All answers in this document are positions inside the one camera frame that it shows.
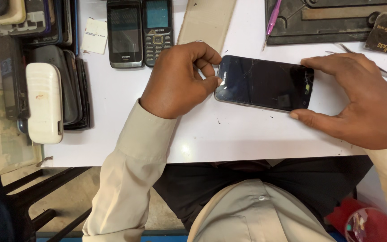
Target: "purple screwdriver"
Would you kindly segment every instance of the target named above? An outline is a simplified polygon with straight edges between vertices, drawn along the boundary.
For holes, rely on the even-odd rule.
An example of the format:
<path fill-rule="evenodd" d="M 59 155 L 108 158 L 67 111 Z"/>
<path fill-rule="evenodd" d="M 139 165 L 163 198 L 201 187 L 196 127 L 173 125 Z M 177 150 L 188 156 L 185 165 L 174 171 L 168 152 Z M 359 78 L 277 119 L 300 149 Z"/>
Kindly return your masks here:
<path fill-rule="evenodd" d="M 270 20 L 268 21 L 268 26 L 267 26 L 267 35 L 265 38 L 265 44 L 264 44 L 264 48 L 262 50 L 265 49 L 265 46 L 267 45 L 268 37 L 270 36 L 271 32 L 273 31 L 274 25 L 276 25 L 277 16 L 279 16 L 279 10 L 280 10 L 281 3 L 282 3 L 282 0 L 277 0 L 276 6 L 274 7 L 273 12 L 271 13 L 271 17 L 270 17 Z"/>

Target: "red cup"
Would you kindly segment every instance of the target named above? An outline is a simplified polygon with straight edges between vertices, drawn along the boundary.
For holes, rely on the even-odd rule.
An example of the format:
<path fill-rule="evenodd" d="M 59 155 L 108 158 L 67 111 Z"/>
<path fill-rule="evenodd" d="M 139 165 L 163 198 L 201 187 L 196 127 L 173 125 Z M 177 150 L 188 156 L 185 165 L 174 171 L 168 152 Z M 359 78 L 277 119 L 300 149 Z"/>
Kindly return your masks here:
<path fill-rule="evenodd" d="M 387 242 L 387 214 L 347 198 L 326 218 L 348 242 Z"/>

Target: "tweezers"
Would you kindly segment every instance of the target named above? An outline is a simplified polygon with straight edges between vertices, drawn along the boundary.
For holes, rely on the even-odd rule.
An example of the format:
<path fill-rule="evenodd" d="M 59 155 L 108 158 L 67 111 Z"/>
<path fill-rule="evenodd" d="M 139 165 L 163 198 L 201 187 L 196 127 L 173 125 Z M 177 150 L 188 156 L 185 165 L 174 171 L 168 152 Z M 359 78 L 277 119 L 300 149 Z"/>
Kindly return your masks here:
<path fill-rule="evenodd" d="M 356 53 L 356 52 L 350 50 L 349 48 L 347 48 L 342 43 L 333 43 L 333 44 L 341 46 L 347 53 Z M 330 53 L 330 54 L 338 54 L 337 52 L 333 52 L 333 51 L 325 51 L 325 52 Z M 382 77 L 387 78 L 387 71 L 385 71 L 384 69 L 382 69 L 380 67 L 379 67 L 379 69 L 380 69 L 380 73 L 382 74 Z"/>

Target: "white desk surface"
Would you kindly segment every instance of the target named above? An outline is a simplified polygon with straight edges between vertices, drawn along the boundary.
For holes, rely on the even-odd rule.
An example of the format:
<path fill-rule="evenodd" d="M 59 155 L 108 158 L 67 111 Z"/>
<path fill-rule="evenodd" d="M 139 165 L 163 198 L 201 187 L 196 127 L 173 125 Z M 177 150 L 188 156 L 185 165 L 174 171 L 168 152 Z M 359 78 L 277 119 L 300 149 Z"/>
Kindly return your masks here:
<path fill-rule="evenodd" d="M 175 37 L 178 36 L 187 0 L 174 0 Z M 80 44 L 89 17 L 106 20 L 106 1 L 79 1 Z M 323 56 L 326 50 L 343 52 L 333 44 L 267 47 L 264 0 L 238 0 L 222 55 L 236 55 L 299 64 L 305 57 Z M 387 70 L 387 55 L 363 50 L 363 43 L 347 43 Z M 151 73 L 150 68 L 112 69 L 108 48 L 104 55 L 83 53 L 89 72 L 93 128 L 66 131 L 60 144 L 45 145 L 54 167 L 100 166 L 115 145 L 119 133 Z M 343 90 L 319 71 L 309 108 L 339 113 L 347 103 Z M 179 119 L 168 151 L 169 163 L 216 162 L 266 158 L 361 155 L 363 150 L 345 141 L 307 128 L 285 113 L 219 102 L 210 95 L 205 102 Z"/>

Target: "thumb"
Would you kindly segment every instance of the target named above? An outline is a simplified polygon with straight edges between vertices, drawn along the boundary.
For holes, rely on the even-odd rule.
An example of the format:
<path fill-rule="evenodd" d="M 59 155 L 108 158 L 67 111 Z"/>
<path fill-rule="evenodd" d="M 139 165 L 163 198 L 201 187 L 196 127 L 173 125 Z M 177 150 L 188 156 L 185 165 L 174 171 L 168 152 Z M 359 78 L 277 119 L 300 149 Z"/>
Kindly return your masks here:
<path fill-rule="evenodd" d="M 308 109 L 296 109 L 290 112 L 289 116 L 298 119 L 313 129 L 323 131 L 333 137 L 341 134 L 341 131 L 343 130 L 341 118 L 339 117 L 316 113 Z"/>
<path fill-rule="evenodd" d="M 207 96 L 208 96 L 210 93 L 215 91 L 216 88 L 218 88 L 218 86 L 220 86 L 220 84 L 222 83 L 222 79 L 220 79 L 217 76 L 211 76 L 211 77 L 208 77 L 200 82 L 206 88 Z"/>

